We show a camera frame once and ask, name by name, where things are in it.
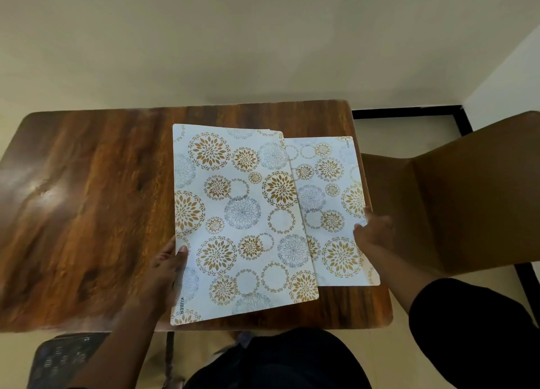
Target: black sleeve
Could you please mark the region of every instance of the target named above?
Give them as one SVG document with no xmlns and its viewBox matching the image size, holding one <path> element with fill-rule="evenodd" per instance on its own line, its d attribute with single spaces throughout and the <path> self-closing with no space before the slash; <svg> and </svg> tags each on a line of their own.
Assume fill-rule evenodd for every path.
<svg viewBox="0 0 540 389">
<path fill-rule="evenodd" d="M 436 280 L 411 305 L 409 328 L 458 389 L 539 387 L 540 330 L 521 304 L 493 290 Z"/>
</svg>

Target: forearm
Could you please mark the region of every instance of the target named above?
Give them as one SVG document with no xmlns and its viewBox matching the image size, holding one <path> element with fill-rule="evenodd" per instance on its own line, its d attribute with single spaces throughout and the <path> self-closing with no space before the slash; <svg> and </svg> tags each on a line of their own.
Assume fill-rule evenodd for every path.
<svg viewBox="0 0 540 389">
<path fill-rule="evenodd" d="M 134 388 L 158 319 L 151 303 L 132 299 L 117 326 L 67 387 Z"/>
<path fill-rule="evenodd" d="M 438 278 L 379 245 L 365 244 L 361 250 L 407 313 L 420 291 Z"/>
</svg>

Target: person's left hand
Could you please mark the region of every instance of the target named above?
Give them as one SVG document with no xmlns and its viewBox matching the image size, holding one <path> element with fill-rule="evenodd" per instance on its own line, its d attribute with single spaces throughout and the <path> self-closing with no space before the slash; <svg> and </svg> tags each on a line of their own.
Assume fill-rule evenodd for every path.
<svg viewBox="0 0 540 389">
<path fill-rule="evenodd" d="M 187 247 L 182 245 L 175 255 L 175 242 L 173 236 L 152 259 L 139 293 L 141 301 L 150 305 L 159 316 L 174 305 L 175 290 L 180 290 L 179 285 L 174 288 L 174 282 L 182 279 L 186 267 Z"/>
</svg>

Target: hand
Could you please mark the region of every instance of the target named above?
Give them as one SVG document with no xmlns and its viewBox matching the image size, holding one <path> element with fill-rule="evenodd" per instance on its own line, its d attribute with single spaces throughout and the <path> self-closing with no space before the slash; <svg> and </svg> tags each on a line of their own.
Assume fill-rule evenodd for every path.
<svg viewBox="0 0 540 389">
<path fill-rule="evenodd" d="M 140 300 L 150 305 L 158 316 L 174 305 L 176 299 L 174 282 L 181 279 L 186 267 L 187 247 L 182 245 L 174 255 L 175 242 L 173 236 L 152 259 L 139 294 Z"/>
<path fill-rule="evenodd" d="M 354 240 L 360 250 L 364 246 L 379 245 L 389 250 L 394 249 L 394 224 L 389 216 L 379 217 L 375 215 L 371 208 L 364 208 L 368 224 L 362 227 L 360 224 L 354 225 Z"/>
</svg>

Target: wooden table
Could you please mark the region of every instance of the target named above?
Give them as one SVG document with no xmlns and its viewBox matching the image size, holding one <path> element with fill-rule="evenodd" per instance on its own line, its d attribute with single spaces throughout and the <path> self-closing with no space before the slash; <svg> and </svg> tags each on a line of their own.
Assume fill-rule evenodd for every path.
<svg viewBox="0 0 540 389">
<path fill-rule="evenodd" d="M 350 135 L 345 101 L 43 112 L 28 115 L 0 162 L 0 331 L 111 330 L 151 257 L 174 234 L 172 125 Z M 320 298 L 157 330 L 377 328 L 388 288 L 321 287 Z"/>
</svg>

